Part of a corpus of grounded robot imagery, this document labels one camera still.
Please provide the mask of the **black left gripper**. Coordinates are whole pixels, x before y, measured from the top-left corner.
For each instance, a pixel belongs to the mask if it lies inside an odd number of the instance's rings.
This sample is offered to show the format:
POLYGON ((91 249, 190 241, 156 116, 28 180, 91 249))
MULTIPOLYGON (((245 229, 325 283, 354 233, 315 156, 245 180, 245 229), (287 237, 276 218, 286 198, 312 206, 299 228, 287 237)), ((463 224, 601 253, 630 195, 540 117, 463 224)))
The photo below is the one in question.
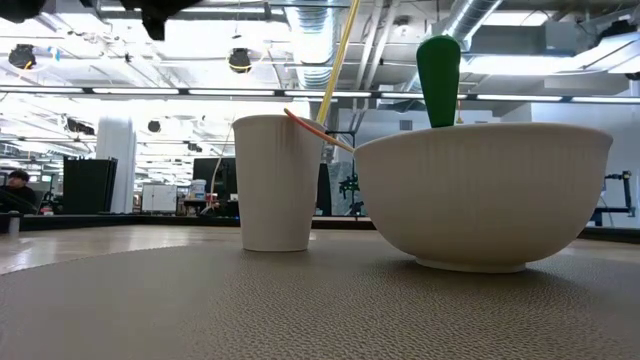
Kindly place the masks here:
POLYGON ((139 9, 144 28, 155 41, 165 40, 165 23, 169 17, 200 3, 201 0, 120 0, 127 11, 139 9))

